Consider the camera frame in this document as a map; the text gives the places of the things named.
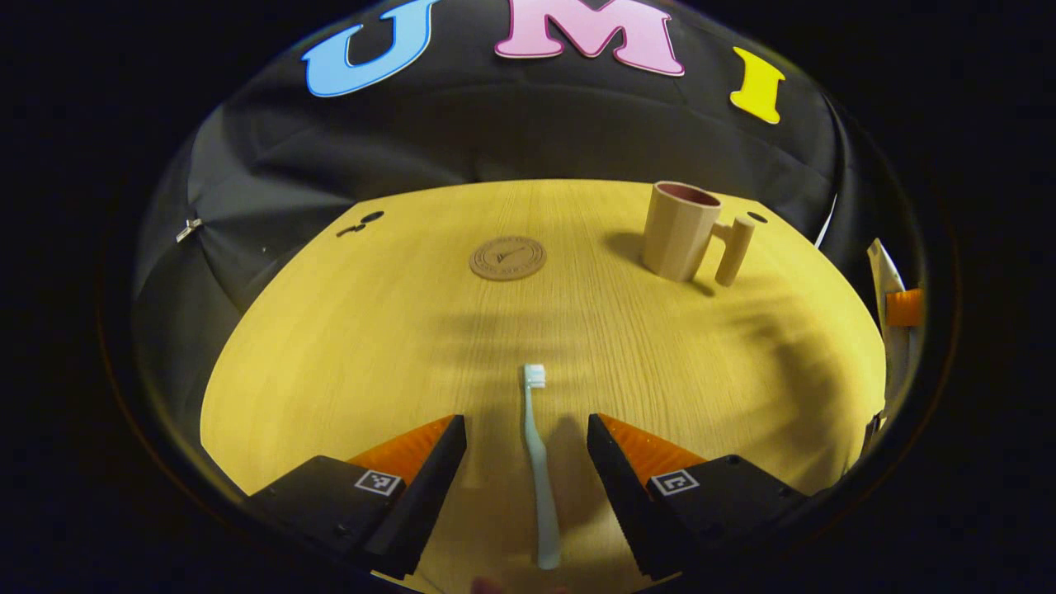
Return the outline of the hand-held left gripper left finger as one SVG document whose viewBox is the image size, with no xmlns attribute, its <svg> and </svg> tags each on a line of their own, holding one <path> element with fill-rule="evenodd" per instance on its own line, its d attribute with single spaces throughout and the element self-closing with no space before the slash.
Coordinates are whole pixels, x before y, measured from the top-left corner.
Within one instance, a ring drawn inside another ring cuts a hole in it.
<svg viewBox="0 0 1056 594">
<path fill-rule="evenodd" d="M 446 415 L 346 461 L 313 456 L 247 502 L 298 544 L 400 580 L 417 570 L 465 449 L 464 415 Z"/>
</svg>

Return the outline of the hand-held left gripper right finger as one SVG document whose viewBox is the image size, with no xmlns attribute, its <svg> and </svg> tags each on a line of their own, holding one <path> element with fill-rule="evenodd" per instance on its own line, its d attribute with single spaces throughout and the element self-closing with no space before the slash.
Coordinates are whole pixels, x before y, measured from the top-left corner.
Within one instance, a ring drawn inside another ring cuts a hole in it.
<svg viewBox="0 0 1056 594">
<path fill-rule="evenodd" d="M 740 454 L 708 460 L 593 413 L 587 450 L 641 574 L 660 580 L 763 545 L 807 497 Z"/>
</svg>

